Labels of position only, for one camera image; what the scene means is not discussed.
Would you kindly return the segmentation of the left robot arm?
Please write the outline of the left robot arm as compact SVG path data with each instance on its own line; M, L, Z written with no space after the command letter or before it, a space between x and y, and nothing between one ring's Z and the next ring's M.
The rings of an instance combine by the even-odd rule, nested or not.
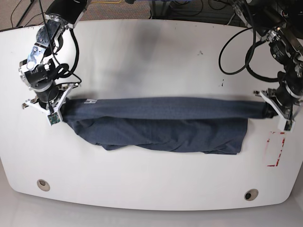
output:
M232 7L245 26L251 26L259 41L253 44L245 57L246 69L254 78L279 83L277 89L258 92L282 120L292 124L295 118L293 106L299 105L303 97L303 47L288 28L286 20L271 6L249 4L245 0L232 1ZM268 43L271 56L281 65L276 78L268 78L255 73L249 66L255 48Z

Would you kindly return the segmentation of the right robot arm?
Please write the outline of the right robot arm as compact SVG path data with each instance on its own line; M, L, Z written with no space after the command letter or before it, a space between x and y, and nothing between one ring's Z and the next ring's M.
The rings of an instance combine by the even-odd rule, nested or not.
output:
M20 62L19 74L22 81L36 94L24 107L39 103L48 116L59 114L67 94L81 81L56 84L60 78L74 75L79 62L79 45L74 28L87 10L89 0L55 0L46 11L42 11L43 26L36 34L36 42L27 59ZM74 64L59 63L57 53L63 46L62 35L69 31L75 44Z

